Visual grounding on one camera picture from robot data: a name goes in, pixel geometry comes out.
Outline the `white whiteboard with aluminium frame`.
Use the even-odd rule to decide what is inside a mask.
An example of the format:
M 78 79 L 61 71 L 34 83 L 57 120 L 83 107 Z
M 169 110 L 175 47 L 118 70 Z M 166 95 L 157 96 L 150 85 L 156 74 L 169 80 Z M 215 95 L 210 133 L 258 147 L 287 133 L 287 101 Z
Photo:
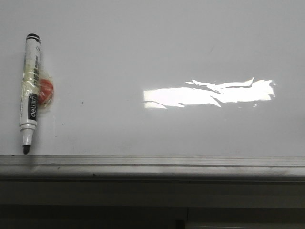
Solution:
M 53 91 L 25 155 L 30 33 Z M 0 177 L 304 181 L 304 1 L 1 1 Z

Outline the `white whiteboard marker pen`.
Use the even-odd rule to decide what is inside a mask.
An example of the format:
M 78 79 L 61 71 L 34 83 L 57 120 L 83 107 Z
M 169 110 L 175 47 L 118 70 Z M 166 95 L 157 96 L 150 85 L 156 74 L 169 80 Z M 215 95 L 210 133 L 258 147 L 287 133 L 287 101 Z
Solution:
M 41 39 L 35 33 L 25 40 L 24 68 L 21 85 L 20 132 L 23 153 L 27 155 L 38 125 L 38 108 L 52 97 L 52 84 L 48 79 L 40 80 Z

